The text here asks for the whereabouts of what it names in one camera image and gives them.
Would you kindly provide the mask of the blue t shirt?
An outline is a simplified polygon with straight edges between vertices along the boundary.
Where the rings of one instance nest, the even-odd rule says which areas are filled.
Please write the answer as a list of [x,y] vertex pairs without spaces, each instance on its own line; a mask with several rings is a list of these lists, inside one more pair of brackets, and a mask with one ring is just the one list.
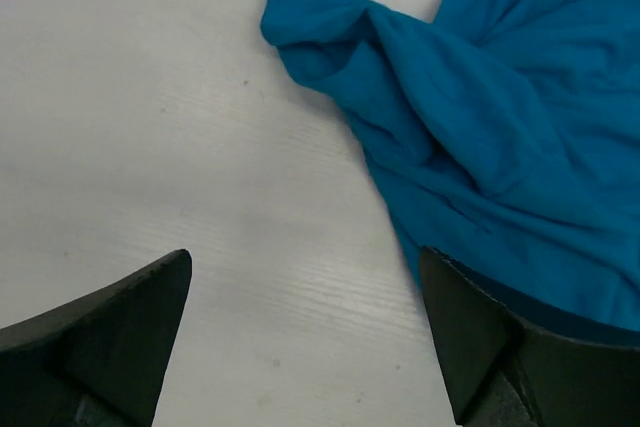
[[639,327],[639,0],[267,0],[290,77],[362,147],[411,270],[436,248]]

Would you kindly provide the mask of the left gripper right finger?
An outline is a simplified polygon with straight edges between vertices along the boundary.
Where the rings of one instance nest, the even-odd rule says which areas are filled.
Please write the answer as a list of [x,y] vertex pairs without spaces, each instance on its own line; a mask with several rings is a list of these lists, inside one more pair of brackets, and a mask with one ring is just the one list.
[[639,335],[571,314],[435,249],[425,310],[459,426],[636,426]]

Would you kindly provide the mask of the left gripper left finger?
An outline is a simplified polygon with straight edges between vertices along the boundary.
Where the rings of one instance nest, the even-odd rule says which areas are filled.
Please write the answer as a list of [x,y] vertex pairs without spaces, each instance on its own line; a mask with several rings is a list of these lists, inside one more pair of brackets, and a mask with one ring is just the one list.
[[2,328],[2,425],[152,425],[191,276],[176,250]]

